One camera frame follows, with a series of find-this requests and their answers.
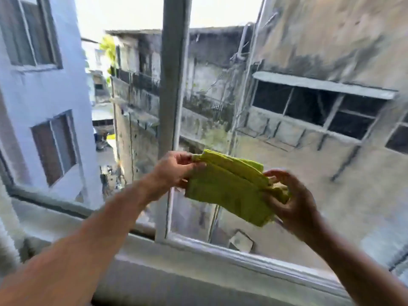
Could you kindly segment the person's left forearm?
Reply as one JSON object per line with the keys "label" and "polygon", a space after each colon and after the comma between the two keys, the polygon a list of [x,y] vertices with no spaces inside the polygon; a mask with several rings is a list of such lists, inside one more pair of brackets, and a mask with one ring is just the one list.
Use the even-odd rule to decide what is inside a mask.
{"label": "person's left forearm", "polygon": [[0,306],[83,306],[144,208],[163,192],[141,180],[115,194],[73,234],[34,256],[0,285]]}

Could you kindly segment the white building with windows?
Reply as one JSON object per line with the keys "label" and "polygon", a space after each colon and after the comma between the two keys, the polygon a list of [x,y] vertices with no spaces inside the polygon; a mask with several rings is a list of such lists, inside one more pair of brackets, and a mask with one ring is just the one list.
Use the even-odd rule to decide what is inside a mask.
{"label": "white building with windows", "polygon": [[14,184],[104,203],[74,0],[0,0],[0,150]]}

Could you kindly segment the stained beige concrete building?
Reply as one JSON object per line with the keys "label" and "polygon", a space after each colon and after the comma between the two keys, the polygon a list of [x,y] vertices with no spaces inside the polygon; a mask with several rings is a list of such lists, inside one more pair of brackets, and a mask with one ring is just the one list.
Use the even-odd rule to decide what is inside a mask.
{"label": "stained beige concrete building", "polygon": [[[267,71],[397,91],[393,100],[259,81]],[[323,216],[408,270],[408,0],[270,0],[235,157],[296,174]]]}

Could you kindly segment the green tree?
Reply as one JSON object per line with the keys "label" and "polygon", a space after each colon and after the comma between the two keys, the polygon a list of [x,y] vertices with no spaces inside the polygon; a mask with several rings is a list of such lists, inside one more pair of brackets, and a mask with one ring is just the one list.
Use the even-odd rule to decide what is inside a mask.
{"label": "green tree", "polygon": [[117,68],[117,57],[116,57],[116,45],[114,38],[109,35],[105,34],[102,36],[102,40],[100,41],[99,48],[104,52],[106,58],[109,61],[109,65],[105,66],[104,69],[104,76],[108,78],[111,75],[111,68]]}

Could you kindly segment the weathered grey building with balcony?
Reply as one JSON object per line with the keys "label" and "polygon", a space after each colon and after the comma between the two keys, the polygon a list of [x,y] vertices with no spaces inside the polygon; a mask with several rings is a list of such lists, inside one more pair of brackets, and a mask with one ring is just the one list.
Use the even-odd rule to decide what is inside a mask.
{"label": "weathered grey building with balcony", "polygon": [[176,61],[162,58],[162,30],[108,30],[118,183],[151,171],[168,150],[228,152],[253,23],[191,28]]}

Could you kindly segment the person's right hand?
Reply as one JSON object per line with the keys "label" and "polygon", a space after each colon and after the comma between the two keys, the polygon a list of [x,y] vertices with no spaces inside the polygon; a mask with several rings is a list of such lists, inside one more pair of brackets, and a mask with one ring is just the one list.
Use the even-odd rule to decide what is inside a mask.
{"label": "person's right hand", "polygon": [[[290,198],[283,203],[287,207],[287,212],[275,215],[286,230],[311,246],[324,228],[323,217],[318,211],[312,193],[295,175],[286,170],[272,169],[264,172],[263,175],[287,186]],[[272,194],[269,188],[264,192]]]}

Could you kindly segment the grey window awning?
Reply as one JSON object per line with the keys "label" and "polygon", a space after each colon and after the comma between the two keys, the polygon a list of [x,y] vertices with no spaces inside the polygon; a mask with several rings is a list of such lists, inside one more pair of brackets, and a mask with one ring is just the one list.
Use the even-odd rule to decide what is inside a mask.
{"label": "grey window awning", "polygon": [[256,71],[255,73],[253,73],[252,77],[263,82],[283,84],[294,87],[311,88],[331,92],[339,92],[344,94],[379,98],[384,100],[393,100],[397,95],[397,91],[364,87],[358,85],[350,85],[306,77],[298,77],[293,75],[283,75],[267,71]]}

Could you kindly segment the grey drain pipe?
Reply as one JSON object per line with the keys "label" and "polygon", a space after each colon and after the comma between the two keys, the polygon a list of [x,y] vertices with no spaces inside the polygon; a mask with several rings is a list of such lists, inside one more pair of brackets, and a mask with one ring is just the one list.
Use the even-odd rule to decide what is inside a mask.
{"label": "grey drain pipe", "polygon": [[258,18],[256,21],[256,24],[253,27],[253,31],[252,31],[252,38],[250,41],[250,47],[249,47],[249,51],[247,54],[247,59],[246,59],[246,67],[245,67],[245,71],[243,73],[242,76],[242,81],[241,81],[241,86],[239,89],[239,94],[238,94],[238,100],[236,102],[235,105],[235,114],[234,114],[234,118],[232,120],[232,126],[231,126],[231,139],[229,142],[229,146],[228,146],[228,152],[227,155],[230,156],[234,156],[234,148],[235,148],[235,144],[237,142],[236,136],[237,136],[237,128],[238,128],[238,124],[241,118],[241,115],[244,111],[244,103],[245,103],[245,98],[246,98],[246,92],[247,92],[247,85],[248,85],[248,81],[249,79],[249,75],[250,75],[250,71],[251,71],[251,64],[252,64],[252,57],[254,54],[254,46],[256,45],[256,41],[258,38],[258,33],[259,33],[259,29],[260,29],[260,24],[262,22],[264,13],[265,13],[265,8],[268,5],[270,0],[262,0],[261,3],[261,8],[259,10],[259,14],[258,14]]}

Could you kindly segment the grey window frame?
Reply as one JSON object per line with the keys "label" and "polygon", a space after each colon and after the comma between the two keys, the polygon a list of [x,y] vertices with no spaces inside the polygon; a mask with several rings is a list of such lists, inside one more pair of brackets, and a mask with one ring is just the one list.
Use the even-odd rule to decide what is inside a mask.
{"label": "grey window frame", "polygon": [[106,3],[135,20],[98,116],[75,0],[0,0],[0,279],[210,149],[293,172],[408,288],[408,0],[203,1]]}

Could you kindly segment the yellow-green cloth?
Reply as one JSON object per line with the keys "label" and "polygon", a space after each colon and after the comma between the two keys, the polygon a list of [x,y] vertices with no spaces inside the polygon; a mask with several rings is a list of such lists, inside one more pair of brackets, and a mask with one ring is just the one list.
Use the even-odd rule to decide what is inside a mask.
{"label": "yellow-green cloth", "polygon": [[208,149],[194,154],[192,160],[206,167],[190,177],[185,197],[219,205],[254,226],[262,227],[274,217],[263,200],[263,190],[269,189],[283,204],[291,197],[287,186],[270,181],[263,174],[264,166],[255,161]]}

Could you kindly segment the person's right forearm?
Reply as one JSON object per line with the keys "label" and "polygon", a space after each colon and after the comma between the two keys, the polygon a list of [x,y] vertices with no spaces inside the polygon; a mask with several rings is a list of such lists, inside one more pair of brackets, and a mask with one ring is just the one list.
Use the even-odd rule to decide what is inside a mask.
{"label": "person's right forearm", "polygon": [[324,222],[308,223],[301,233],[358,306],[408,306],[408,287]]}

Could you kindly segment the person's left hand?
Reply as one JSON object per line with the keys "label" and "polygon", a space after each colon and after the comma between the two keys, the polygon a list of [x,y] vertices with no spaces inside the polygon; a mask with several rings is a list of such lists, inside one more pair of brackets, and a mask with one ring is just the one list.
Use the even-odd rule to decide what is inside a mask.
{"label": "person's left hand", "polygon": [[148,180],[152,182],[152,200],[160,199],[171,188],[180,188],[186,190],[189,181],[193,176],[183,176],[182,166],[195,161],[193,154],[185,151],[170,151],[156,164],[153,171],[149,174]]}

